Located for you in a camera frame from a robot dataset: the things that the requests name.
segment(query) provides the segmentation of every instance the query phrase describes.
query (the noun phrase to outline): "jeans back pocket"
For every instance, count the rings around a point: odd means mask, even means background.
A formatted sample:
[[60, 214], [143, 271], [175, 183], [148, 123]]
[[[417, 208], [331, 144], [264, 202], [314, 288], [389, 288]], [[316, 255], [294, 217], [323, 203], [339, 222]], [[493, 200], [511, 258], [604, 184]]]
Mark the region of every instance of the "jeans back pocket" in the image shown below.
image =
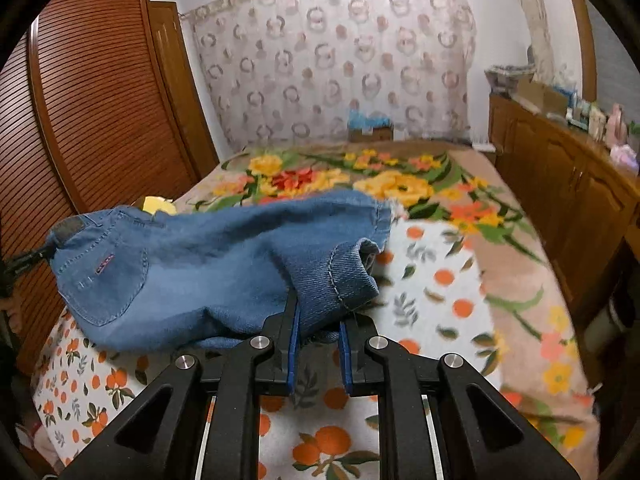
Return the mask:
[[148, 271], [146, 250], [105, 234], [56, 273], [58, 290], [74, 314], [102, 326], [126, 312]]

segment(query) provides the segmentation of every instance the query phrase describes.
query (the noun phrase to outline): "metal screw cap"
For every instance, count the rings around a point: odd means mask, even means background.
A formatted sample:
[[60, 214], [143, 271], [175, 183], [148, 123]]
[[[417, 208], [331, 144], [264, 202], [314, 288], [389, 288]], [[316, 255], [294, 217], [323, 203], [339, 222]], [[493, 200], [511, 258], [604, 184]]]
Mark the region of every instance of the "metal screw cap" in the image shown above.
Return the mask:
[[257, 335], [253, 339], [251, 339], [251, 346], [255, 349], [262, 350], [263, 348], [267, 348], [271, 340], [265, 335]]
[[196, 364], [196, 359], [189, 354], [181, 355], [175, 360], [175, 365], [180, 368], [180, 370], [188, 370], [194, 364]]
[[458, 354], [447, 354], [444, 356], [444, 364], [449, 368], [460, 368], [465, 360]]
[[386, 348], [388, 344], [389, 341], [387, 341], [386, 338], [382, 337], [381, 335], [375, 335], [369, 339], [369, 345], [371, 345], [376, 350], [382, 350], [383, 348]]

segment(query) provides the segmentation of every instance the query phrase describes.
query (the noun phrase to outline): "patterned curtain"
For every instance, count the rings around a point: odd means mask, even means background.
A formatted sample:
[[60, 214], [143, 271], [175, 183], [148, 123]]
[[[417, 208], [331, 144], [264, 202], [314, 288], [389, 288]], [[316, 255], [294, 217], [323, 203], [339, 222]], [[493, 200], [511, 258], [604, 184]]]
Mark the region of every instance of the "patterned curtain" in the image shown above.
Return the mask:
[[350, 109], [468, 136], [466, 0], [217, 0], [188, 19], [234, 150], [346, 140]]
[[554, 79], [554, 51], [546, 20], [545, 0], [520, 0], [520, 4], [531, 34], [536, 80], [551, 84]]

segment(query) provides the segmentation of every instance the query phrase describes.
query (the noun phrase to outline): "red tag label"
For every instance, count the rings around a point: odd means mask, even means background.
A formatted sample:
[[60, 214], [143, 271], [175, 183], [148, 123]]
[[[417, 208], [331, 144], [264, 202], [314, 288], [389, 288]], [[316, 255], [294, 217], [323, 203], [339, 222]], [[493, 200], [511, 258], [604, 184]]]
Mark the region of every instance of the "red tag label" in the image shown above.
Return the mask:
[[100, 274], [104, 268], [107, 266], [107, 264], [113, 260], [114, 254], [110, 254], [109, 256], [107, 256], [100, 265], [98, 265], [98, 268], [95, 269], [95, 273], [96, 274]]

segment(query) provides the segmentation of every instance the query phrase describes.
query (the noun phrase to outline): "floral bedspread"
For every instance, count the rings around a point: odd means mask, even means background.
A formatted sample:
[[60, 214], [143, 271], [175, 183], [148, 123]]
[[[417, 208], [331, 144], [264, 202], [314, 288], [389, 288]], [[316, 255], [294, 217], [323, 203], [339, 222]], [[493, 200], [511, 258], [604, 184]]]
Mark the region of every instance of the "floral bedspread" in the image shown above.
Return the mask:
[[[381, 293], [367, 313], [385, 326], [380, 332], [411, 352], [462, 354], [581, 478], [595, 479], [598, 424], [564, 300], [535, 230], [480, 153], [433, 141], [241, 153], [176, 206], [195, 213], [334, 187], [393, 198], [406, 211], [374, 268]], [[346, 396], [335, 355], [328, 345], [306, 346], [296, 393], [263, 399], [259, 478], [377, 477], [376, 403]], [[64, 312], [33, 377], [34, 402], [63, 462], [170, 359], [96, 348]]]

